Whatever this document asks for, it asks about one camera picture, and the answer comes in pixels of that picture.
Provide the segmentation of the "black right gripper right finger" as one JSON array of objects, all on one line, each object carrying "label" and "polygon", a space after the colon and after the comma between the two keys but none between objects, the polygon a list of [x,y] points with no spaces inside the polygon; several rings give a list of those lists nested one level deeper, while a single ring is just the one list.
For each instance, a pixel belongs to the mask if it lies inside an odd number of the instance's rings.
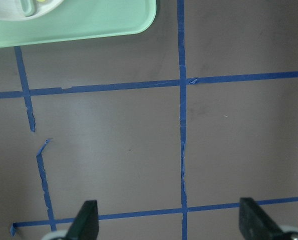
[{"label": "black right gripper right finger", "polygon": [[239,200],[239,230],[245,240],[282,240],[284,232],[250,197]]}]

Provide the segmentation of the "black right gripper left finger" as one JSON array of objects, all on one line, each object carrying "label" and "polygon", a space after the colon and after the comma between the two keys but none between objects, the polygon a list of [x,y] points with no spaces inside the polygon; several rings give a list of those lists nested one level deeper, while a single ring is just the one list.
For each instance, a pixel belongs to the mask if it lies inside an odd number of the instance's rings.
[{"label": "black right gripper left finger", "polygon": [[96,240],[99,234],[99,216],[96,200],[83,203],[68,232],[67,240]]}]

